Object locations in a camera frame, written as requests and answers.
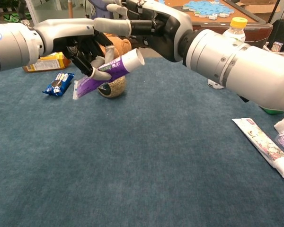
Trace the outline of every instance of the yellow bottle cap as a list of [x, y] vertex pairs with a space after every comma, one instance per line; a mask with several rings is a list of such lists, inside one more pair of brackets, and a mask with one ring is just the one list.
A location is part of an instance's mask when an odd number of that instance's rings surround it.
[[247, 19], [243, 17], [233, 17], [231, 19], [231, 27], [245, 28], [247, 25]]

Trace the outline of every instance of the blue carpet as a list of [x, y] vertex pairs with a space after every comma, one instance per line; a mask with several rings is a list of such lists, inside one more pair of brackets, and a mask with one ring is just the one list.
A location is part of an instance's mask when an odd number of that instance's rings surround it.
[[284, 179], [231, 120], [275, 138], [284, 114], [160, 58], [116, 99], [41, 93], [55, 75], [0, 73], [0, 227], [284, 227]]

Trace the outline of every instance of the white toothpaste tube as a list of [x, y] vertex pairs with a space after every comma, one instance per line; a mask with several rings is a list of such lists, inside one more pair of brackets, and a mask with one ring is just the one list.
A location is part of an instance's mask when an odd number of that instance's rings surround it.
[[233, 119], [265, 160], [284, 178], [284, 152], [257, 126], [251, 118]]

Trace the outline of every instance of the water bottle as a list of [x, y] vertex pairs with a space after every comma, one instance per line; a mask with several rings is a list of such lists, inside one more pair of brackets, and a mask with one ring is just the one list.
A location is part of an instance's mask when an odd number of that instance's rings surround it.
[[[232, 41], [233, 39], [241, 41], [241, 42], [245, 42], [245, 33], [244, 33], [244, 28], [247, 25], [247, 19], [243, 18], [243, 17], [234, 17], [231, 20], [231, 26], [229, 29], [227, 29], [224, 33], [223, 36], [230, 38]], [[222, 89], [224, 88], [223, 86], [221, 86], [220, 84], [212, 81], [212, 80], [208, 80], [207, 84], [209, 86], [211, 86], [212, 88], [215, 89]]]

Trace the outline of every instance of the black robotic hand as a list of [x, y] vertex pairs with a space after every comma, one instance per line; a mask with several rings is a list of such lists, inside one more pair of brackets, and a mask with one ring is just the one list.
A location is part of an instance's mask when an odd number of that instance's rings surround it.
[[154, 0], [103, 0], [107, 10], [117, 12], [125, 20], [94, 19], [94, 28], [122, 36], [136, 36], [165, 59], [183, 59], [186, 43], [191, 41], [193, 27], [190, 16]]

